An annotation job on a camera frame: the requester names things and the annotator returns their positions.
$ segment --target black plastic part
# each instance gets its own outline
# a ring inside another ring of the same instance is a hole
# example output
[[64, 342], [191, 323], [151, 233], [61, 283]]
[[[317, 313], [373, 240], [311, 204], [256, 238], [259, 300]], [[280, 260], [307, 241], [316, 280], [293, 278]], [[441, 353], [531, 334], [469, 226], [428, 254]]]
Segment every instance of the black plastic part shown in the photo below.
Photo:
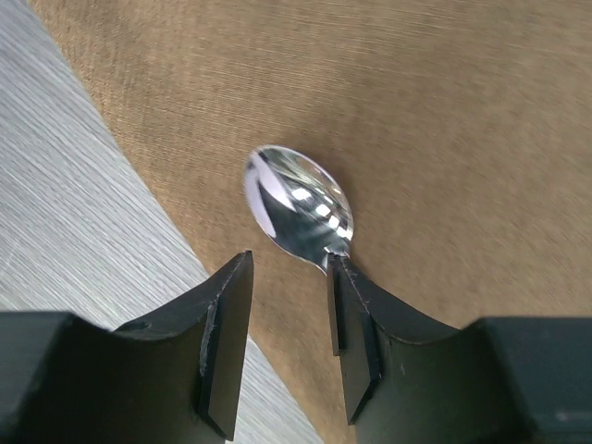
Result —
[[484, 318], [456, 330], [348, 258], [331, 257], [327, 279], [359, 443], [592, 443], [592, 319]]
[[247, 252], [115, 332], [68, 313], [0, 314], [0, 442], [232, 439], [252, 292]]

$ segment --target brown fabric surface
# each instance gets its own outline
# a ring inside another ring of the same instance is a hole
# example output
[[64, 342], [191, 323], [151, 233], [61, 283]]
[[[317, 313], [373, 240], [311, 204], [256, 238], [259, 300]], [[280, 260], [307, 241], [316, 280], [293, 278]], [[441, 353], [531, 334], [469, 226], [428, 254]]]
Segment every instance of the brown fabric surface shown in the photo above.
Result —
[[352, 431], [325, 281], [250, 216], [259, 144], [340, 180], [354, 260], [418, 309], [592, 313], [591, 2], [32, 5], [206, 268], [254, 250], [253, 336], [327, 442]]

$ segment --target gray floor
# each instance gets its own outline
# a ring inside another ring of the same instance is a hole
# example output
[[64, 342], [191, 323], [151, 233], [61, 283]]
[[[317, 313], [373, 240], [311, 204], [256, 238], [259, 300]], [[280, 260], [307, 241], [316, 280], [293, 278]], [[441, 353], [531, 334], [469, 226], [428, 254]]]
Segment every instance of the gray floor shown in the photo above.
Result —
[[[0, 308], [108, 328], [206, 274], [22, 0], [0, 2]], [[249, 340], [235, 442], [321, 439]]]

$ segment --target spoon bowl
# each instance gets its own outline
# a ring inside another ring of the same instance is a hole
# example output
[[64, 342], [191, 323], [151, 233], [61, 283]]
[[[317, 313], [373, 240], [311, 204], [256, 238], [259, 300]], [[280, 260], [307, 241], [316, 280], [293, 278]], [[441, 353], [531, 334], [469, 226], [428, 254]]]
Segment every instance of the spoon bowl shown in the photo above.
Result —
[[350, 205], [339, 184], [309, 157], [261, 146], [249, 156], [244, 188], [259, 227], [285, 252], [325, 273], [330, 253], [349, 255]]

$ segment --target metal spoon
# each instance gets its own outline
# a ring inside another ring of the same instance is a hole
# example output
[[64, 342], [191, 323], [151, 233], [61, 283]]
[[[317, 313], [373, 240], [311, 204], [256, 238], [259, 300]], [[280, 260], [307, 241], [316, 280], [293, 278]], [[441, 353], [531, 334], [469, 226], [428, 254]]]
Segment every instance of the metal spoon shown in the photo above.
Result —
[[349, 255], [352, 210], [315, 161], [282, 146], [259, 147], [247, 162], [244, 188], [259, 227], [285, 252], [325, 274], [329, 253]]

